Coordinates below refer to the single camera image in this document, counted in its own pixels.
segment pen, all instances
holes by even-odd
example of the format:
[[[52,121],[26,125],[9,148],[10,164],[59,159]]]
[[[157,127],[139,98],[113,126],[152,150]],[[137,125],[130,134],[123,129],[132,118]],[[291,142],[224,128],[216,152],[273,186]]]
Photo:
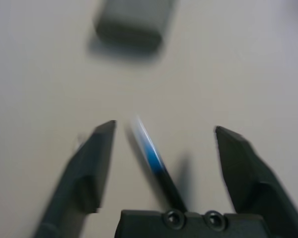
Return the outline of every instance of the pen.
[[[187,212],[187,208],[140,118],[136,118],[132,123],[132,131],[148,166],[162,188],[171,208],[175,208],[183,213]]]

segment blurry object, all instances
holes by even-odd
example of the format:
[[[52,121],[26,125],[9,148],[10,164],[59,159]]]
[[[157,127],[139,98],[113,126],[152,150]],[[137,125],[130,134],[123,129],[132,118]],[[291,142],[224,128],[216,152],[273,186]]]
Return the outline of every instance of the blurry object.
[[[170,207],[183,213],[187,212],[187,208],[140,118],[135,119],[132,129],[146,162],[157,179]]]
[[[79,237],[84,219],[97,211],[104,193],[115,124],[109,121],[97,127],[72,157],[35,238]],[[163,169],[146,130],[136,128],[135,134],[152,172]],[[219,126],[216,136],[223,177],[237,214],[123,210],[116,238],[298,238],[298,212],[249,142]]]
[[[162,43],[175,0],[107,0],[95,28],[101,41],[152,53]]]

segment black plastic part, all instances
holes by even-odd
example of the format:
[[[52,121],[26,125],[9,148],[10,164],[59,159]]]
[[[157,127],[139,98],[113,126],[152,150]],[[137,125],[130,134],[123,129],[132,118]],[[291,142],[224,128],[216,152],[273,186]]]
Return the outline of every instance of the black plastic part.
[[[272,234],[298,238],[298,212],[249,142],[220,126],[216,136],[223,178],[236,212],[259,214]]]
[[[272,238],[261,216],[225,214],[225,230],[215,231],[198,213],[187,212],[179,230],[170,229],[165,214],[153,211],[121,212],[115,238]]]
[[[154,173],[154,176],[156,177],[170,207],[183,213],[187,212],[187,208],[167,169],[163,168],[161,171]]]
[[[100,205],[116,122],[98,126],[68,163],[34,238],[77,238]]]

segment gray eraser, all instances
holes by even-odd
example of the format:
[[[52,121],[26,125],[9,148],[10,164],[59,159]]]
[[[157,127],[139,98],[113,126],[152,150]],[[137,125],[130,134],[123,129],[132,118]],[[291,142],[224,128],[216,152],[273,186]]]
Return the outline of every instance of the gray eraser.
[[[107,0],[95,28],[100,40],[143,51],[161,44],[175,0]]]

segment white surface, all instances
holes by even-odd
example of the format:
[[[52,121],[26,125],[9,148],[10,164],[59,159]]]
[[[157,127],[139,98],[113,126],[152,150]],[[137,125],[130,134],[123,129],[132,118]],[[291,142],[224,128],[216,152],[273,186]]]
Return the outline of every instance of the white surface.
[[[107,191],[82,237],[113,237],[121,209],[159,209],[125,136],[136,113],[174,178],[190,154],[190,210],[231,211],[217,124],[252,142],[298,206],[298,0],[183,0],[151,62],[88,51],[100,4],[0,0],[0,238],[30,237],[76,136],[109,119]]]

